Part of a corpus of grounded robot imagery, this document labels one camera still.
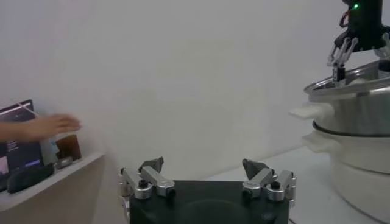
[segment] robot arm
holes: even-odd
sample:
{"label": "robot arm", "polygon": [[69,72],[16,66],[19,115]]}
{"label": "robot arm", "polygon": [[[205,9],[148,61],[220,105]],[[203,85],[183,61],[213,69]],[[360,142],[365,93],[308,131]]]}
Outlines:
{"label": "robot arm", "polygon": [[344,65],[353,52],[375,50],[381,59],[390,59],[390,27],[382,24],[383,0],[343,2],[348,5],[348,10],[342,16],[340,26],[347,30],[337,37],[328,57],[335,83],[345,79]]}

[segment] black screw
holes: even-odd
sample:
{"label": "black screw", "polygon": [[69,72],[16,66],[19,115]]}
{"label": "black screw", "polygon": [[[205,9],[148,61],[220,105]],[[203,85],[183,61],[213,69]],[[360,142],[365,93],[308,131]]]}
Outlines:
{"label": "black screw", "polygon": [[172,200],[176,197],[176,190],[175,189],[167,189],[166,190],[166,199]]}
{"label": "black screw", "polygon": [[140,180],[140,182],[138,182],[138,187],[141,189],[147,188],[148,185],[149,183],[146,180]]}
{"label": "black screw", "polygon": [[245,189],[245,190],[243,190],[242,194],[243,194],[243,202],[245,204],[249,204],[250,201],[252,201],[252,197],[253,197],[252,191]]}
{"label": "black screw", "polygon": [[271,189],[272,190],[279,190],[280,189],[280,183],[276,182],[276,181],[272,182],[271,183]]}

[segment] white table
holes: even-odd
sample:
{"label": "white table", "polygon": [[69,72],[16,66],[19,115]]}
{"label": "white table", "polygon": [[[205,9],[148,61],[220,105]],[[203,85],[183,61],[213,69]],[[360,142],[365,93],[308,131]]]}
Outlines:
{"label": "white table", "polygon": [[[292,150],[262,161],[280,173],[290,170],[297,176],[296,205],[291,218],[297,224],[378,224],[358,212],[335,191],[328,155],[307,148]],[[247,180],[241,167],[206,180]]]}
{"label": "white table", "polygon": [[39,194],[42,191],[45,191],[47,188],[53,186],[55,183],[64,180],[66,177],[76,173],[77,171],[83,169],[87,165],[93,163],[99,158],[103,157],[104,153],[94,152],[90,155],[84,156],[82,159],[73,162],[72,165],[57,170],[55,174],[43,180],[41,183],[38,183],[32,187],[29,187],[21,192],[15,194],[8,194],[7,191],[0,193],[0,212],[11,209],[20,203],[23,203],[35,195]]}

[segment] cable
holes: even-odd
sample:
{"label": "cable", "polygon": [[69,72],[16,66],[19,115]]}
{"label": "cable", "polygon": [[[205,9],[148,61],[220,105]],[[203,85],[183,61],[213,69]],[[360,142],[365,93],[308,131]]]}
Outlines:
{"label": "cable", "polygon": [[292,218],[288,219],[292,224],[297,224]]}

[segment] white shelf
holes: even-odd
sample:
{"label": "white shelf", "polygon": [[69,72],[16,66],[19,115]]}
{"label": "white shelf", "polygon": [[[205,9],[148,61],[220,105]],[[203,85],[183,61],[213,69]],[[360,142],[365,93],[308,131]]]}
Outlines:
{"label": "white shelf", "polygon": [[49,178],[45,179],[41,183],[38,183],[32,187],[29,187],[21,192],[15,193],[15,194],[9,194],[7,191],[3,191],[0,193],[0,212],[6,211],[12,207],[15,207],[16,205],[23,203],[27,201],[28,199],[32,198],[34,195],[37,195],[38,193],[44,191],[45,189],[51,187],[53,184],[65,179],[67,176],[71,175],[72,173],[77,172],[78,170],[82,169],[83,167],[91,164],[93,161],[101,158],[104,154],[102,152],[94,152],[86,157],[83,157],[82,159],[75,161],[72,165],[62,169],[58,170],[50,176]]}

